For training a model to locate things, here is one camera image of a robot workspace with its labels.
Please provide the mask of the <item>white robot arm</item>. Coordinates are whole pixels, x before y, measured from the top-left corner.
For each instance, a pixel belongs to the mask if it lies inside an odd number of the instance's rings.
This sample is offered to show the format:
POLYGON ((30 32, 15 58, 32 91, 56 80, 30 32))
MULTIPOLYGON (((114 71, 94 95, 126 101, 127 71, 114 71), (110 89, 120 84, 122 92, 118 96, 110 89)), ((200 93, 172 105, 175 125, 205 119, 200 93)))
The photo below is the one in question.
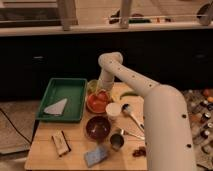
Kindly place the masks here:
POLYGON ((195 152, 182 93, 125 67, 120 52, 98 58, 98 84, 110 91, 117 77, 144 99, 143 117, 148 171, 197 171, 195 152))

